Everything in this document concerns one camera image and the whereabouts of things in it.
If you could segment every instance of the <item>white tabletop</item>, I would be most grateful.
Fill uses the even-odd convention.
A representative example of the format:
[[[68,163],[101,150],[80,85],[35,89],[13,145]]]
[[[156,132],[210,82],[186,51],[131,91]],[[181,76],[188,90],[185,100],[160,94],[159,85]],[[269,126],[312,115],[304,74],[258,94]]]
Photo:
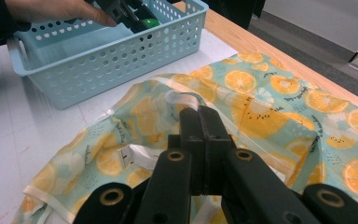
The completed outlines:
[[[175,63],[64,110],[56,109],[27,77],[13,72],[7,47],[0,48],[0,223],[10,223],[22,190],[68,144],[120,99],[134,83],[163,73],[189,73],[236,51],[206,30],[200,50]],[[47,223],[66,223],[52,214]]]

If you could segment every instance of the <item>finger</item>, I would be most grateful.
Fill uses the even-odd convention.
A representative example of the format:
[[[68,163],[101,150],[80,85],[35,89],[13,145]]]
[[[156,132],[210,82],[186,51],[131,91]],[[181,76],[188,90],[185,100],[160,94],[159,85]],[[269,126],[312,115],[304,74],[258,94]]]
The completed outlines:
[[[78,17],[96,21],[104,26],[116,26],[116,22],[101,9],[88,4],[85,1],[79,6]]]

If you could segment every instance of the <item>human hand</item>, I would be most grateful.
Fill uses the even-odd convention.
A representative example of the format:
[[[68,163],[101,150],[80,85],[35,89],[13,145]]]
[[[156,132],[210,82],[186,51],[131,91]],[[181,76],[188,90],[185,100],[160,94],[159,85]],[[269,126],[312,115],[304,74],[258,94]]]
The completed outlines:
[[[84,0],[5,0],[16,21],[43,22],[66,21],[83,18],[104,26],[116,26],[116,22],[101,9]]]

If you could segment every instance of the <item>patterned cloth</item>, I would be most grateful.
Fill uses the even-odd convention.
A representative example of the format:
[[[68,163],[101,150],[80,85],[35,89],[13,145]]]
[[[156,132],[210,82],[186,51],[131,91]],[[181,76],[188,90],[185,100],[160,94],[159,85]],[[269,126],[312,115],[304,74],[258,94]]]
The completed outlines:
[[[122,168],[117,150],[165,149],[168,134],[179,133],[179,112],[197,105],[215,109],[237,147],[258,153],[290,189],[325,183],[358,202],[358,107],[294,77],[277,59],[244,52],[133,85],[36,175],[13,222],[44,222],[52,210],[73,222],[101,185],[137,186],[152,171]],[[193,197],[191,207],[193,223],[226,222],[219,197]]]

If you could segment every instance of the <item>basket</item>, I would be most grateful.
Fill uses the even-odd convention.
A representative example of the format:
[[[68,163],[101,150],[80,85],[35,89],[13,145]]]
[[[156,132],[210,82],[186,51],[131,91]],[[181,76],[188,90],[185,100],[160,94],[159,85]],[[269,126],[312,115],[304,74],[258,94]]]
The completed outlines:
[[[144,0],[161,25],[133,34],[123,24],[49,21],[7,41],[13,70],[27,76],[59,109],[172,63],[200,48],[208,6]]]

